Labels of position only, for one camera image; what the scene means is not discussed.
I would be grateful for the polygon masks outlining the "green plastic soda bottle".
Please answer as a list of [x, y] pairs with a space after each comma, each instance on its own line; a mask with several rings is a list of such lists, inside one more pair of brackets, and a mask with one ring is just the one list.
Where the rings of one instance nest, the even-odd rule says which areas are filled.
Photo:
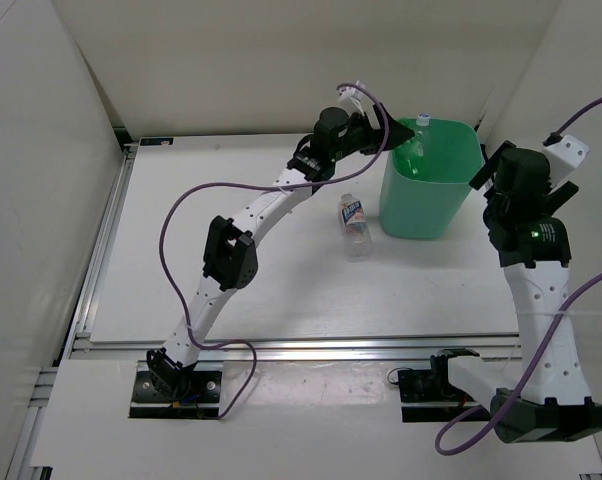
[[424, 180], [427, 170], [425, 160], [425, 132], [417, 130], [415, 135], [393, 151], [394, 166], [404, 177]]

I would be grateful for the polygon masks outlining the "tall clear plastic bottle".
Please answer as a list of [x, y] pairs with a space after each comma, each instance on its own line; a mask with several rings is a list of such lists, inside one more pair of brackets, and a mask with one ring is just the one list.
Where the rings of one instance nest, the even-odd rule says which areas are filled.
[[430, 140], [430, 120], [429, 114], [421, 113], [415, 120], [415, 144], [424, 150]]

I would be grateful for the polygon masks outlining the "clear bottle white blue label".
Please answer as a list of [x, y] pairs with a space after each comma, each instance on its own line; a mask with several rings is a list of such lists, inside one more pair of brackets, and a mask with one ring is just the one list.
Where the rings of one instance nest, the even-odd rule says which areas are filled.
[[363, 260], [372, 249], [372, 240], [361, 201], [350, 193], [339, 201], [338, 218], [344, 251], [351, 260]]

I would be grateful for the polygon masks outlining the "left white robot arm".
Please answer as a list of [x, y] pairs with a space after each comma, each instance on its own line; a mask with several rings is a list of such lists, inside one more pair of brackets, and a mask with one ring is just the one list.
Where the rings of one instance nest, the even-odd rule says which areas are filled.
[[154, 388], [167, 400], [193, 395], [193, 370], [204, 341], [227, 301], [246, 287], [258, 270], [257, 247], [265, 235], [297, 205], [333, 181], [337, 161], [353, 154], [378, 156], [408, 140], [413, 131], [382, 106], [367, 115], [330, 107], [320, 113], [312, 132], [297, 144], [279, 177], [257, 187], [258, 197], [235, 215], [215, 217], [208, 228], [200, 282], [191, 300], [177, 295], [183, 317], [164, 344], [147, 353]]

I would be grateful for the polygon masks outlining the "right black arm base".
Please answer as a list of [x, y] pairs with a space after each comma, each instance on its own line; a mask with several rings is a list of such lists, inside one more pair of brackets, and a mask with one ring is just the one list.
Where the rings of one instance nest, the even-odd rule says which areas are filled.
[[466, 348], [443, 349], [430, 356], [426, 369], [396, 367], [387, 373], [388, 384], [399, 389], [403, 423], [449, 422], [476, 406], [447, 379], [448, 361], [456, 357], [479, 354]]

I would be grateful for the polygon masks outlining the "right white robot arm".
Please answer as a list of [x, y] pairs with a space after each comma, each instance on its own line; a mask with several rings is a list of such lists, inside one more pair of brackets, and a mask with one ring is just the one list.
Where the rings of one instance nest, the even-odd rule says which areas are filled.
[[574, 442], [602, 431], [602, 404], [578, 357], [571, 305], [602, 273], [569, 289], [569, 237], [556, 211], [578, 191], [568, 181], [589, 148], [553, 133], [541, 150], [504, 142], [471, 179], [484, 188], [483, 222], [509, 286], [519, 331], [522, 374], [513, 379], [468, 349], [432, 357], [430, 387], [441, 399], [463, 392], [475, 407], [435, 438], [443, 456], [460, 454], [493, 432], [504, 443]]

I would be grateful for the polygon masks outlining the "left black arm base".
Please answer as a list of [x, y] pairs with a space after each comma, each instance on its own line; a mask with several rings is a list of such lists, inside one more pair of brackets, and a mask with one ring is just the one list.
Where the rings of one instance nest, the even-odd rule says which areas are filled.
[[163, 350], [151, 349], [137, 367], [128, 417], [214, 420], [218, 417], [222, 371], [183, 367]]

